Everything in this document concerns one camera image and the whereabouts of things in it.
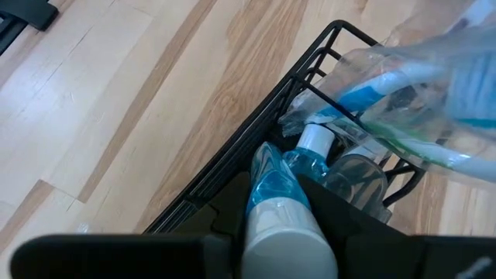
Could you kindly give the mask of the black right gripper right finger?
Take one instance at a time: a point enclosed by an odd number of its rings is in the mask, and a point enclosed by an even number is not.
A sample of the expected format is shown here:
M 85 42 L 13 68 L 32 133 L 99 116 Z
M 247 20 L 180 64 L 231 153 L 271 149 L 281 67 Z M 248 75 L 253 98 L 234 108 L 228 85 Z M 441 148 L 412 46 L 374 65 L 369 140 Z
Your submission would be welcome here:
M 339 278 L 404 278 L 405 265 L 394 247 L 405 237 L 370 217 L 312 179 L 298 182 L 336 255 Z

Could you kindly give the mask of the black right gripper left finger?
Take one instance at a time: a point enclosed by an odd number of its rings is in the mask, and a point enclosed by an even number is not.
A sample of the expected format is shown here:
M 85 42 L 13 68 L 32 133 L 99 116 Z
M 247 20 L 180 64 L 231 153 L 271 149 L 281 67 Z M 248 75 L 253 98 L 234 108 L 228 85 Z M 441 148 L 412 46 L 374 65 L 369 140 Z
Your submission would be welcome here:
M 183 239 L 173 249 L 167 278 L 239 278 L 248 173 L 237 174 L 193 216 L 172 231 Z

